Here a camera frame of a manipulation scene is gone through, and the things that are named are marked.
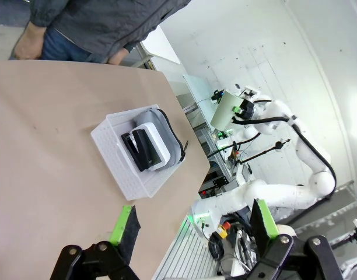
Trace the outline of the yellow red emergency stop button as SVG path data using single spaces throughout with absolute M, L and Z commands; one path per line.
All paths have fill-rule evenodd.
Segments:
M 228 230 L 231 228 L 231 224 L 226 221 L 223 224 L 219 224 L 216 232 L 220 236 L 221 239 L 224 239 L 228 236 Z

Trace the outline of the person's left hand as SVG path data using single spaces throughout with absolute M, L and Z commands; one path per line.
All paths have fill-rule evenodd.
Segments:
M 123 59 L 129 54 L 129 51 L 125 48 L 122 48 L 120 51 L 112 55 L 108 60 L 107 63 L 110 65 L 120 65 Z

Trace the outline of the person's right forearm grey sleeve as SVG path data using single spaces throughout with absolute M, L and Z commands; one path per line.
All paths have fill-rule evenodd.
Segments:
M 29 22 L 37 27 L 62 26 L 63 13 L 72 0 L 30 0 Z

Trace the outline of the white side table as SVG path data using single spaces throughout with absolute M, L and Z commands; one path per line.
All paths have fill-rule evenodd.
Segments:
M 144 66 L 161 72 L 178 72 L 181 69 L 181 62 L 160 26 L 150 32 L 136 49 L 141 56 L 136 67 Z

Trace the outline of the white perforated plastic basket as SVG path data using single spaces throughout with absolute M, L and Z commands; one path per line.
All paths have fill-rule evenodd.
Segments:
M 129 201 L 152 198 L 179 165 L 164 170 L 139 171 L 121 135 L 136 128 L 134 118 L 148 109 L 160 109 L 158 105 L 142 107 L 106 115 L 105 119 L 91 132 L 91 136 L 115 181 Z

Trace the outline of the person's right hand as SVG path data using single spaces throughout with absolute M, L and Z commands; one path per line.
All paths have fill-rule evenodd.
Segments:
M 14 47 L 14 58 L 17 60 L 36 60 L 40 58 L 46 29 L 46 27 L 38 27 L 29 22 Z

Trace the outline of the person in grey jacket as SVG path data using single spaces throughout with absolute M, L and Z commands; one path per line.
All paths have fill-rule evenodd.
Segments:
M 72 0 L 56 29 L 78 47 L 108 58 L 126 44 L 133 0 Z

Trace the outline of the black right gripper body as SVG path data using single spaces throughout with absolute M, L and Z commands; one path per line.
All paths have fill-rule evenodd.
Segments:
M 244 99 L 240 107 L 240 118 L 251 118 L 254 114 L 254 103 Z

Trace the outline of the white rectangular box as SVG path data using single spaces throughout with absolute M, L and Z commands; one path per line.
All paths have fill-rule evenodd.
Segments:
M 151 161 L 149 171 L 155 171 L 159 166 L 164 166 L 170 159 L 170 153 L 167 151 L 162 139 L 158 134 L 153 134 L 156 130 L 151 123 L 147 123 L 133 130 L 143 129 L 149 138 L 148 147 L 150 151 Z

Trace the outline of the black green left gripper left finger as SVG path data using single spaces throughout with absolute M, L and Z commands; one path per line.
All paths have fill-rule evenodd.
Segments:
M 87 249 L 65 246 L 50 280 L 139 280 L 130 261 L 140 228 L 135 206 L 124 206 L 110 239 Z

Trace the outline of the person's left forearm grey sleeve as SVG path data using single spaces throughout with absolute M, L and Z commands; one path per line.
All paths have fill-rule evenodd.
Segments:
M 127 27 L 130 34 L 125 39 L 126 44 L 136 45 L 145 40 L 170 16 L 185 8 L 191 0 L 133 0 L 134 10 L 128 11 Z

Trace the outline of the black stapler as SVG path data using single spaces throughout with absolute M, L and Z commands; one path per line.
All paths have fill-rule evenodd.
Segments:
M 140 172 L 150 168 L 151 153 L 148 147 L 147 133 L 142 129 L 133 130 L 131 133 L 121 135 L 124 145 L 127 147 Z

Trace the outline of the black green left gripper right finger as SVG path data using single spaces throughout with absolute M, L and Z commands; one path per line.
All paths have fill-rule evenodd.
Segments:
M 251 218 L 259 258 L 246 280 L 342 280 L 328 240 L 312 236 L 303 241 L 280 233 L 266 202 L 255 199 Z

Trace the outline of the black clamp rod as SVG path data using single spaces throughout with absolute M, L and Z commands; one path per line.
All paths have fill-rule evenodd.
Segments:
M 262 155 L 265 155 L 265 154 L 267 154 L 269 152 L 272 152 L 272 151 L 275 151 L 275 150 L 276 151 L 281 150 L 284 147 L 284 145 L 289 143 L 290 141 L 291 141 L 290 139 L 286 139 L 284 141 L 277 141 L 273 147 L 271 147 L 271 148 L 269 148 L 267 150 L 264 150 L 264 151 L 254 155 L 254 156 L 248 157 L 247 159 L 238 160 L 237 162 L 240 163 L 240 164 L 244 164 L 244 163 L 247 163 L 247 162 L 249 162 L 249 161 L 251 161 L 251 160 L 253 160 L 255 158 L 258 158 L 258 157 L 260 157 Z

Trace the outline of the person's blue jeans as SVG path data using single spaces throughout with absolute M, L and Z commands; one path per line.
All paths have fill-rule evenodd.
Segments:
M 53 28 L 47 29 L 45 32 L 40 60 L 90 62 L 98 64 L 104 64 L 106 62 L 105 57 L 78 47 Z

